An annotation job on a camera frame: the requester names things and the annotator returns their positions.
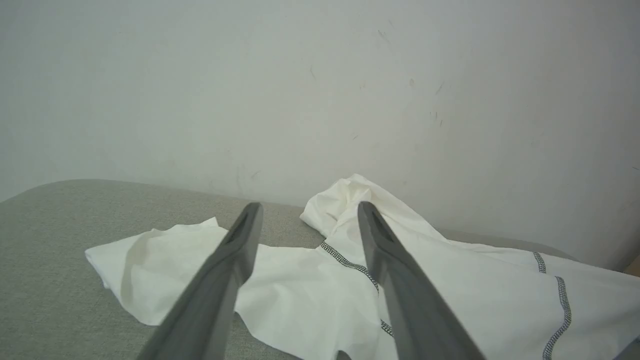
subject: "white wall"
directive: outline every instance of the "white wall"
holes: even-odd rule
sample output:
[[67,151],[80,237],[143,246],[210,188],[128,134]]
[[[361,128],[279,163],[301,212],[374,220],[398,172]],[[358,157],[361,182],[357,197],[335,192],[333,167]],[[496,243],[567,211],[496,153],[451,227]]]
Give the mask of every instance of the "white wall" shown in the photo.
[[0,199],[72,178],[440,227],[616,266],[640,238],[637,1],[3,1]]

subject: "white garment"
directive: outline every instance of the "white garment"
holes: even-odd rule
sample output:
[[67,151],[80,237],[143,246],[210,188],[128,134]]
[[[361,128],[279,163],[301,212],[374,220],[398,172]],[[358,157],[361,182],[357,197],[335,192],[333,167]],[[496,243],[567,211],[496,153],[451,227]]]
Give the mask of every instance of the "white garment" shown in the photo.
[[[380,210],[487,359],[608,360],[640,334],[640,279],[447,240],[354,175],[311,198],[301,216],[326,237],[322,246],[259,245],[236,301],[257,339],[304,359],[333,359],[338,350],[354,360],[397,358],[383,289],[364,267],[356,219],[363,200]],[[87,258],[128,312],[158,324],[224,236],[213,221],[101,245]]]

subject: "black seam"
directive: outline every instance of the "black seam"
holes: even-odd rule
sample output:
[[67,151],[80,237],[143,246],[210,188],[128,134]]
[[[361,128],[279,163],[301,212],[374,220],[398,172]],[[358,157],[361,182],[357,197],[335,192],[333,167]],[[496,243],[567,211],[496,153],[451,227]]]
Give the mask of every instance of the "black seam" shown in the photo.
[[[378,294],[380,294],[380,289],[378,289],[378,283],[371,277],[371,275],[369,275],[369,271],[367,271],[366,267],[350,262],[344,256],[342,256],[341,253],[339,253],[337,250],[331,247],[331,245],[327,244],[324,241],[322,242],[322,244],[320,244],[320,247],[322,247],[324,251],[328,252],[329,255],[333,256],[333,258],[336,259],[340,264],[348,268],[358,270],[359,272],[362,272],[363,274],[365,274],[369,278],[373,286],[376,287],[376,291],[378,292]],[[387,334],[391,335],[392,338],[394,337],[394,330],[391,328],[391,325],[387,324],[382,319],[380,319],[380,328]]]
[[[542,258],[540,253],[534,252],[533,256],[536,258],[538,262],[538,271],[543,274],[547,273],[547,266],[545,264],[545,260]],[[569,325],[571,325],[571,306],[569,305],[569,298],[566,295],[566,285],[564,283],[564,279],[560,276],[556,276],[556,281],[558,282],[558,295],[560,298],[560,305],[562,305],[562,310],[564,311],[564,320],[560,329],[558,329],[549,339],[547,345],[545,345],[545,349],[542,352],[543,360],[551,360],[551,355],[554,351],[554,346],[556,342],[564,334],[564,332],[569,329]]]

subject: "gray upholstered surface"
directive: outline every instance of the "gray upholstered surface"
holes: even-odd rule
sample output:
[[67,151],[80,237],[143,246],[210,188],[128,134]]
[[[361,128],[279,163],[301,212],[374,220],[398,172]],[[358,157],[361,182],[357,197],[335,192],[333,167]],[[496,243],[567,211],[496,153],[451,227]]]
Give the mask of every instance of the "gray upholstered surface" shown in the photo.
[[[84,250],[213,216],[228,228],[247,202],[161,186],[77,180],[40,186],[0,203],[0,358],[134,358],[153,328],[138,323],[102,287]],[[298,218],[301,210],[264,204],[260,242],[318,246],[323,238]],[[476,242],[471,234],[447,235]],[[535,244],[497,241],[562,255]],[[253,339],[236,315],[227,358],[292,357]]]

